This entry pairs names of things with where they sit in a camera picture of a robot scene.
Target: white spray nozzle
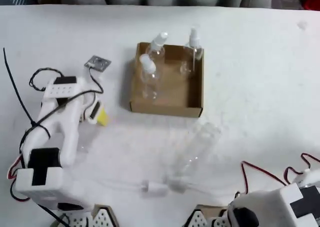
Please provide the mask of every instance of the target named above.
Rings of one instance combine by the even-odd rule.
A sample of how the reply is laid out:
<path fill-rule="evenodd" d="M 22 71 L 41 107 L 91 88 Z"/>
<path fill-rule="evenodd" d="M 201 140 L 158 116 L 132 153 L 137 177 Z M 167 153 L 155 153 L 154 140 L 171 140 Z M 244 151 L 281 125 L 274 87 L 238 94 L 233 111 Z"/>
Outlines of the white spray nozzle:
<path fill-rule="evenodd" d="M 195 49 L 200 47 L 200 35 L 199 35 L 198 28 L 196 26 L 193 26 L 191 28 L 191 33 L 190 33 L 190 37 L 189 37 L 189 45 L 190 45 L 190 47 L 195 48 Z"/>
<path fill-rule="evenodd" d="M 159 51 L 164 46 L 165 42 L 168 39 L 167 32 L 161 32 L 155 37 L 154 40 L 151 42 L 151 49 L 154 51 Z"/>
<path fill-rule="evenodd" d="M 156 72 L 156 65 L 155 63 L 150 59 L 148 54 L 142 54 L 139 58 L 141 64 L 142 64 L 142 68 L 145 72 L 147 72 L 148 74 L 153 74 L 154 72 Z"/>

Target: table surface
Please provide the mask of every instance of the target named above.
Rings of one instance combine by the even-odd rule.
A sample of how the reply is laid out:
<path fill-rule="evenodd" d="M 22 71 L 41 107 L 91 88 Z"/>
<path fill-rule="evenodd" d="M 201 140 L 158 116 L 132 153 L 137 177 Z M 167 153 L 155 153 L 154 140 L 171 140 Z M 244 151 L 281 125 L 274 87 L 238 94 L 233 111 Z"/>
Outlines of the table surface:
<path fill-rule="evenodd" d="M 102 82 L 110 123 L 84 129 L 81 141 L 88 148 L 80 150 L 76 164 L 67 171 L 83 181 L 90 190 L 88 198 L 112 207 L 121 226 L 182 226 L 197 204 L 228 204 L 237 190 L 244 190 L 243 160 L 281 177 L 288 165 L 306 168 L 301 152 L 320 157 L 318 12 L 66 5 L 1 6 L 0 10 L 0 46 L 6 48 L 22 100 L 33 117 L 42 99 L 42 93 L 28 87 L 35 70 L 51 67 L 74 75 L 83 71 L 92 55 L 112 60 Z M 168 44 L 184 45 L 193 24 L 201 27 L 205 49 L 201 118 L 129 112 L 130 64 L 137 43 L 166 30 Z M 50 76 L 43 74 L 36 84 L 45 85 Z M 9 195 L 5 174 L 29 122 L 4 64 L 0 87 L 1 226 L 49 226 L 51 217 L 32 201 L 18 203 Z M 167 160 L 175 156 L 175 143 L 206 122 L 219 128 L 221 135 L 193 177 L 202 191 L 143 198 L 120 184 L 161 181 Z M 251 191 L 281 187 L 262 173 L 251 169 L 247 173 Z"/>

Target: yellow component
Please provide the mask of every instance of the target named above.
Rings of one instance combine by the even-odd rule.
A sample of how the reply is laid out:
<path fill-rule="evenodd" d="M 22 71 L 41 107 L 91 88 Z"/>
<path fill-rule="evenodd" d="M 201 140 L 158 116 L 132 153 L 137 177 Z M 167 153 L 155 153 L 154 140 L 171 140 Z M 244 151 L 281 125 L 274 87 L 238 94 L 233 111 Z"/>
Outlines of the yellow component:
<path fill-rule="evenodd" d="M 99 123 L 102 126 L 106 126 L 107 123 L 108 123 L 108 120 L 109 120 L 108 115 L 105 112 L 105 109 L 102 108 L 100 113 L 99 113 L 99 115 L 96 118 L 96 122 Z"/>

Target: open cardboard box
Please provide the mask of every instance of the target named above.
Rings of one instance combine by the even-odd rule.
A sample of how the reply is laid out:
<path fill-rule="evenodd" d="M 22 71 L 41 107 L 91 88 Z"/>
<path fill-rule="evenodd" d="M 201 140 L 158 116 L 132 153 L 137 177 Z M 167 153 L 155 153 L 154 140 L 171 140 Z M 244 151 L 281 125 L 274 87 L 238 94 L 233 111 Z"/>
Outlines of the open cardboard box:
<path fill-rule="evenodd" d="M 130 109 L 132 112 L 194 117 L 201 116 L 204 108 L 204 53 L 200 61 L 195 62 L 195 74 L 185 77 L 180 74 L 183 47 L 165 45 L 165 61 L 161 68 L 162 78 L 158 97 L 155 100 L 142 96 L 140 55 L 146 52 L 149 43 L 139 43 L 136 49 L 135 68 L 131 83 Z"/>

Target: plastic bottle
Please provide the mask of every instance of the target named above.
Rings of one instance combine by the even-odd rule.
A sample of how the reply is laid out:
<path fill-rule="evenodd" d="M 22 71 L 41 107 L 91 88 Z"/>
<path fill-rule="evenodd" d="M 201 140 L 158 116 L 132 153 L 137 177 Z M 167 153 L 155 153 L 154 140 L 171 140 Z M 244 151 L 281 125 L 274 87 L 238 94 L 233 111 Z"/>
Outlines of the plastic bottle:
<path fill-rule="evenodd" d="M 195 175 L 199 166 L 215 149 L 220 130 L 211 123 L 200 125 L 184 137 L 179 151 L 168 166 L 165 182 L 176 192 L 183 193 L 189 186 L 189 179 Z"/>
<path fill-rule="evenodd" d="M 164 44 L 167 41 L 168 33 L 161 32 L 152 40 L 146 48 L 145 53 L 149 55 L 150 59 L 156 64 L 163 64 L 165 62 L 165 48 Z"/>
<path fill-rule="evenodd" d="M 189 42 L 183 47 L 183 56 L 180 67 L 182 75 L 190 76 L 195 73 L 196 61 L 200 61 L 203 55 L 203 49 L 200 45 L 200 36 L 198 29 L 191 28 Z"/>
<path fill-rule="evenodd" d="M 144 84 L 142 96 L 154 100 L 158 96 L 160 74 L 148 54 L 142 54 L 139 59 L 142 64 L 141 80 Z"/>

